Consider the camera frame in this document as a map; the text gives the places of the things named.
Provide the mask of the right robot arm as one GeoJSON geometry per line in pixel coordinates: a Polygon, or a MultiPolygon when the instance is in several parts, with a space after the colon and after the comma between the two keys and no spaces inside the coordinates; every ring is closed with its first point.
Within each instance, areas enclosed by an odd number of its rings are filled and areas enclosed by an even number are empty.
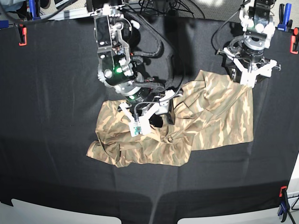
{"type": "Polygon", "coordinates": [[[99,59],[98,79],[106,87],[114,88],[126,101],[117,105],[136,126],[147,122],[162,127],[162,116],[170,125],[175,124],[173,98],[182,93],[171,89],[174,79],[172,55],[166,58],[168,77],[158,81],[143,74],[144,59],[159,58],[164,50],[162,36],[140,15],[126,11],[122,13],[122,0],[88,0],[86,8],[94,14],[94,36],[99,59]],[[133,51],[133,23],[137,22],[152,35],[156,50],[133,51]]]}

